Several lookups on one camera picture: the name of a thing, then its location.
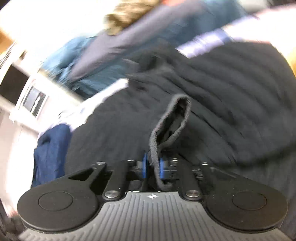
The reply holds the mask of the dark quilted jacket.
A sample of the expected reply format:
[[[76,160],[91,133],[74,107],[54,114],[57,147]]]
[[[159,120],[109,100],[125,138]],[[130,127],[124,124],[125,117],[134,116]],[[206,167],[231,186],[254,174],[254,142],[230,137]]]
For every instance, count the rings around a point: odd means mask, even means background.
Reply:
[[[232,42],[191,59],[168,46],[132,56],[128,87],[74,130],[71,174],[148,157],[208,162],[280,191],[295,238],[295,75],[270,44]]]

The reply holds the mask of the navy blue folded garment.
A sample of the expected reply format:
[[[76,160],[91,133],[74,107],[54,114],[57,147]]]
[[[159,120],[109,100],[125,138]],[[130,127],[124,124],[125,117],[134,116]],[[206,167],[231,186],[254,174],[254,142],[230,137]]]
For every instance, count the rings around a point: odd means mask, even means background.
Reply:
[[[34,149],[32,187],[49,183],[65,175],[65,159],[72,133],[62,123],[44,132]]]

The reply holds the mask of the white medical device cart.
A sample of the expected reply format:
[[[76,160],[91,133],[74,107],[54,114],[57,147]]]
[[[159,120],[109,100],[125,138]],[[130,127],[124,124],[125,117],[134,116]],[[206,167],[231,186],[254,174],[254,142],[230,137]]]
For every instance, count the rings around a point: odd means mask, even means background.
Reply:
[[[51,80],[43,71],[30,76],[9,119],[41,133],[59,114],[77,107],[82,99]]]

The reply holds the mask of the white framed monitor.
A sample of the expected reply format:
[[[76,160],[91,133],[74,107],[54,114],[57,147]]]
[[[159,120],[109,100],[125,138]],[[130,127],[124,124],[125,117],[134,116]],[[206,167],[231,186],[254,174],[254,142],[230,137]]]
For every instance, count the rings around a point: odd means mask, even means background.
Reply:
[[[17,64],[24,53],[21,53],[21,48],[16,42],[13,42],[1,54],[1,97],[13,105],[17,104],[30,76],[29,73]]]

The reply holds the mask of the olive brown fur-trimmed coat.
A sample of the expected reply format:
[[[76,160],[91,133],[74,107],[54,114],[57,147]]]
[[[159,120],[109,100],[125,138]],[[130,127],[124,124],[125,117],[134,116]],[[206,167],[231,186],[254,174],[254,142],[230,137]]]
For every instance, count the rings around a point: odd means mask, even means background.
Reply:
[[[117,35],[158,6],[160,2],[155,0],[121,1],[112,13],[105,16],[107,34]]]

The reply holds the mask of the purple floral bed sheet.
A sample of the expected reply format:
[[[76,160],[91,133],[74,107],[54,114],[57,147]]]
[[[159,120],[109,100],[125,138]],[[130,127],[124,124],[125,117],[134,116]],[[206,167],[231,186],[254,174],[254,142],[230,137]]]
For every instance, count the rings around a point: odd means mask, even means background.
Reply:
[[[275,6],[257,13],[242,16],[215,30],[195,36],[176,48],[192,58],[230,42],[267,42],[273,44],[295,68],[295,3]],[[119,78],[104,90],[96,93],[76,108],[64,111],[48,127],[66,124],[73,131],[84,124],[94,109],[107,97],[127,86],[126,76]]]

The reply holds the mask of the wooden wall shelf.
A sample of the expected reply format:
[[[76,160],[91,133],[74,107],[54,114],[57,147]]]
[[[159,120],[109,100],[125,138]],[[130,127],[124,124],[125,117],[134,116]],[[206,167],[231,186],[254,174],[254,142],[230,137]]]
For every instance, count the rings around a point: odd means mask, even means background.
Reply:
[[[7,49],[14,43],[14,41],[2,30],[0,30],[0,54],[7,51]]]

